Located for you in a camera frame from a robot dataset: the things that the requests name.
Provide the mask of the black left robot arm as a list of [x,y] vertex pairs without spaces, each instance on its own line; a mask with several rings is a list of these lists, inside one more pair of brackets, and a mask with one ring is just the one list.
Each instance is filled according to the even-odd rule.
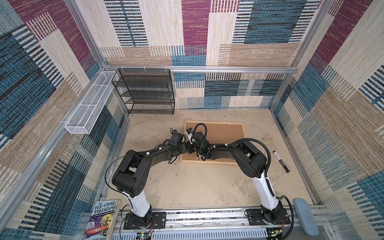
[[152,206],[144,193],[151,167],[164,161],[170,163],[186,152],[185,135],[172,131],[171,138],[155,148],[142,152],[129,150],[123,157],[112,184],[129,201],[135,225],[143,228],[152,222]]

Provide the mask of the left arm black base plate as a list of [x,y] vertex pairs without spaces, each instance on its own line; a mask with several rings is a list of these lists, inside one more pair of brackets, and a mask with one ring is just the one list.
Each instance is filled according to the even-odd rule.
[[166,212],[148,212],[144,217],[138,217],[133,213],[128,213],[123,220],[124,230],[138,229],[164,229],[166,226]]

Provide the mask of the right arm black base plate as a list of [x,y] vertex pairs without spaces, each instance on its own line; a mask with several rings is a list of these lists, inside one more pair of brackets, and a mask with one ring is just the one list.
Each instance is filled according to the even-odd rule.
[[248,218],[250,226],[290,225],[292,222],[286,209],[280,211],[274,220],[270,217],[265,218],[266,215],[262,209],[246,209],[244,214]]

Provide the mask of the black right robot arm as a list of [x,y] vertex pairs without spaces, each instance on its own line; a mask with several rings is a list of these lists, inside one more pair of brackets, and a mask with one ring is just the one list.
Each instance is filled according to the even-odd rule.
[[275,224],[283,212],[283,205],[270,184],[268,170],[271,165],[271,153],[261,141],[244,138],[231,144],[210,144],[206,136],[192,129],[186,131],[188,153],[197,153],[202,161],[231,159],[242,172],[252,179],[261,199],[263,221]]

